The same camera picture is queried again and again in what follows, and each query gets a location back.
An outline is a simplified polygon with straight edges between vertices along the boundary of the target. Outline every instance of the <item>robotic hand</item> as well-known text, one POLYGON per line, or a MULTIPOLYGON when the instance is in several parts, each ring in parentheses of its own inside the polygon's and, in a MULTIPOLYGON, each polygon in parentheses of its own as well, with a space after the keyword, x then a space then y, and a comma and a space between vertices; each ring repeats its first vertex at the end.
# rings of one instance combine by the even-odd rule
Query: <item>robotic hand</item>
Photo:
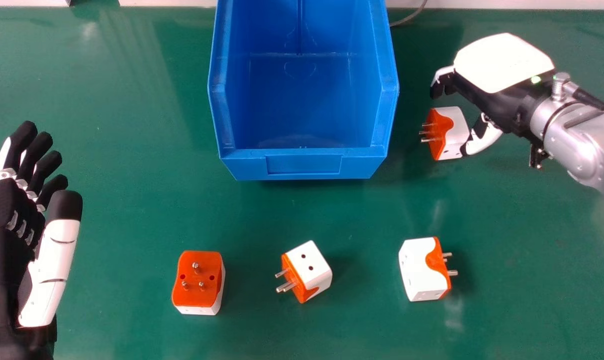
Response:
POLYGON ((0 360, 53 358, 83 203, 64 175, 45 183, 62 163, 52 145, 25 121, 0 150, 0 360))
POLYGON ((477 153, 501 133, 514 133, 531 144, 529 166, 541 169, 555 158, 574 180, 604 194, 604 102, 556 72, 544 52, 508 33, 479 39, 458 51, 453 66, 439 69, 430 86, 432 99, 456 92, 482 114, 469 134, 461 112, 432 109, 421 134, 436 160, 444 152, 451 154, 444 158, 477 153))

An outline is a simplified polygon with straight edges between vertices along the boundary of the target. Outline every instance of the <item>metal prong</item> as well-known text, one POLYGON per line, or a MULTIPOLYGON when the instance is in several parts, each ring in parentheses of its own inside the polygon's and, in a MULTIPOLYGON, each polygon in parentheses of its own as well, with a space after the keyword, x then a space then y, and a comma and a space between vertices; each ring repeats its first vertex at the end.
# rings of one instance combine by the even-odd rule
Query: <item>metal prong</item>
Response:
POLYGON ((278 272, 277 274, 275 274, 275 278, 279 278, 281 276, 283 276, 284 274, 286 274, 288 271, 288 269, 283 269, 282 271, 278 272))
POLYGON ((278 286, 275 288, 275 292, 279 293, 285 293, 288 292, 289 290, 293 289, 296 287, 296 283, 295 282, 285 282, 284 284, 278 286))

